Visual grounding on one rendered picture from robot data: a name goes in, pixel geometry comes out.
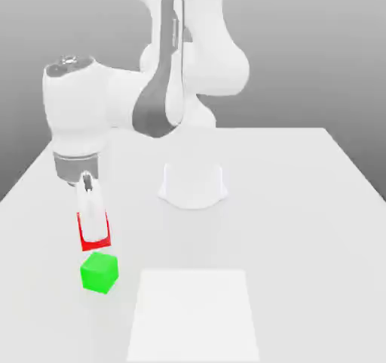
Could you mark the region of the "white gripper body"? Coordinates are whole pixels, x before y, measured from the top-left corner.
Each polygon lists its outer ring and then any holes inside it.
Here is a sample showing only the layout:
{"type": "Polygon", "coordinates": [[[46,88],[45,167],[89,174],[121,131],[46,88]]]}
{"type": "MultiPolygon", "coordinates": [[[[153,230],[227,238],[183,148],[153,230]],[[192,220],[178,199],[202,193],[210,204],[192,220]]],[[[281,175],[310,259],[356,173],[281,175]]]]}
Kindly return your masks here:
{"type": "Polygon", "coordinates": [[[100,182],[91,172],[83,171],[75,187],[78,211],[86,214],[104,214],[105,206],[100,182]]]}

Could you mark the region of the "small red cube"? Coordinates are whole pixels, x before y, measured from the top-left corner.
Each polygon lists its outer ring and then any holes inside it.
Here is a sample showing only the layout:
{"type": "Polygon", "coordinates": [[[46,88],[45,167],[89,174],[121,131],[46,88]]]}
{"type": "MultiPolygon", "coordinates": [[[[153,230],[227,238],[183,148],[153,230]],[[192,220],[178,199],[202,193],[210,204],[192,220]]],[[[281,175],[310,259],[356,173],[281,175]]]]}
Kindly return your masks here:
{"type": "Polygon", "coordinates": [[[107,213],[105,211],[104,215],[106,216],[106,224],[107,224],[107,230],[108,230],[108,236],[104,238],[101,241],[85,241],[82,235],[82,228],[81,228],[81,215],[86,214],[84,212],[78,212],[77,213],[77,221],[78,221],[78,231],[80,235],[80,241],[81,241],[81,248],[83,251],[90,251],[94,249],[104,248],[111,245],[111,236],[110,236],[110,228],[109,228],[109,220],[107,213]]]}

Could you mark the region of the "small green cube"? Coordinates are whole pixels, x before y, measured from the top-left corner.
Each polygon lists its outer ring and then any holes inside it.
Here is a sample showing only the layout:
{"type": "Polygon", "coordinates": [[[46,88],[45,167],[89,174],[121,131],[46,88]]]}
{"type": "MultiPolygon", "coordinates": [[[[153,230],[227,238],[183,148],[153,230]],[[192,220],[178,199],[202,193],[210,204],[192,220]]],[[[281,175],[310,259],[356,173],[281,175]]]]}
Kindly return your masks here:
{"type": "Polygon", "coordinates": [[[111,254],[93,252],[81,265],[84,289],[107,294],[119,276],[118,258],[111,254]]]}

